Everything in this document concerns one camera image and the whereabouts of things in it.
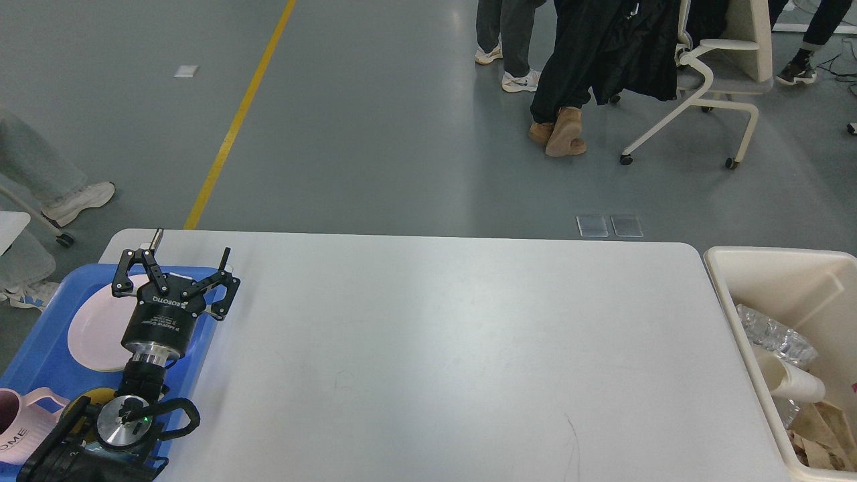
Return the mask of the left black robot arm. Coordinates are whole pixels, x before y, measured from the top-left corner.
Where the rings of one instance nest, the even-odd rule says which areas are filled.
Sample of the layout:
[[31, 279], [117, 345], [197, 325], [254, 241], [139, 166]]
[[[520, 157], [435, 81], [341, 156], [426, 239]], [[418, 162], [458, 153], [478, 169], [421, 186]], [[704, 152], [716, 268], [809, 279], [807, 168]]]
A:
[[195, 404], [169, 387], [169, 369], [189, 353], [202, 317], [227, 316], [240, 280], [228, 266], [230, 248], [199, 280], [164, 271], [154, 256], [162, 235], [123, 251], [108, 287], [111, 299], [133, 302], [117, 342], [129, 357], [116, 390], [107, 402], [83, 394], [59, 412], [19, 481], [153, 481], [169, 463], [159, 446], [201, 424]]

